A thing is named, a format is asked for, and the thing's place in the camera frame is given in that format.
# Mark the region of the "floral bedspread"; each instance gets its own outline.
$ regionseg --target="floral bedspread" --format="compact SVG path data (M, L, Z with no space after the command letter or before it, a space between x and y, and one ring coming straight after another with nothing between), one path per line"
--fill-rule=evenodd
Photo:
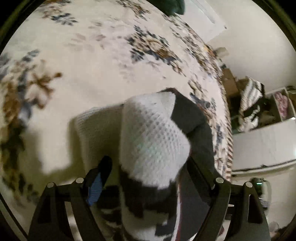
M25 208L46 183L84 176L73 118L167 87L203 110L215 167L229 180L232 136L220 77L199 36L144 0L47 0L0 56L0 187Z

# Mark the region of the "white wall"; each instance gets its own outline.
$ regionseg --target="white wall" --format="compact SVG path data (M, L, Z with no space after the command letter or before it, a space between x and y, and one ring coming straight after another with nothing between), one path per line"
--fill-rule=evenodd
M227 30L210 40L226 47L223 62L238 78L262 82L266 91L296 85L296 52L277 24L252 0L207 0Z
M179 15L205 42L225 31L224 21L206 0L184 0L186 10Z
M276 221L280 228L288 225L296 213L296 166L277 171L248 174L232 178L232 183L243 185L252 177L263 177L271 184L271 205L268 223Z

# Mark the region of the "floral pattern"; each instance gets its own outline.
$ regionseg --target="floral pattern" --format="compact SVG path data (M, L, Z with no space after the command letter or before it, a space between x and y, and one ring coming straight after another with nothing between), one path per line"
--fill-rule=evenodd
M89 13L81 11L81 5ZM35 202L37 190L41 191L40 180L29 182L19 163L30 165L23 157L31 147L26 136L29 131L36 127L38 135L49 139L43 136L45 125L39 118L48 118L46 124L52 125L54 138L63 140L59 143L62 148L51 145L50 150L59 151L61 160L67 162L66 134L59 133L51 121L58 119L61 126L67 126L67 120L90 105L107 105L105 99L98 101L101 95L119 96L120 102L130 97L128 89L137 95L140 85L136 84L148 80L155 87L142 91L176 87L203 110L212 130L215 167L230 180L232 136L221 70L212 50L181 18L168 17L141 0L47 0L23 24L20 28L37 33L36 26L40 26L42 34L17 31L0 55L0 175L16 200L26 197ZM66 31L57 37L61 28ZM59 81L62 74L50 68L61 70L67 81ZM66 96L58 95L61 91ZM74 96L87 101L78 108ZM55 101L68 103L71 111L56 113L54 108L59 106L54 106ZM51 161L50 154L44 154L48 146L33 148L41 153L40 163L46 166ZM58 164L52 165L60 171Z
M137 18L142 18L147 21L147 19L144 17L144 14L150 13L150 11L145 10L140 4L134 3L130 0L116 0L116 2L124 7L132 9Z
M78 21L70 13L62 10L62 7L69 3L71 3L70 0L46 0L37 11L43 13L42 18L50 18L56 23L73 26L73 23Z
M131 58L134 63L143 60L145 54L149 54L155 60L162 60L165 64L170 65L175 72L182 74L182 69L178 65L178 62L182 61L169 49L165 38L161 36L158 38L148 30L144 32L139 26L134 28L136 33L127 39L128 43L133 46Z
M44 60L40 60L40 63L34 61L39 53L38 49L32 50L16 61L12 61L8 53L0 56L0 85L2 93L5 92L2 107L5 116L2 131L5 134L0 140L0 161L4 171L2 180L13 190L18 202L23 195L29 202L38 201L38 192L33 189L33 184L26 183L19 170L18 156L25 150L22 133L32 117L33 106L43 109L51 98L54 90L49 83L62 76L61 73L47 73Z

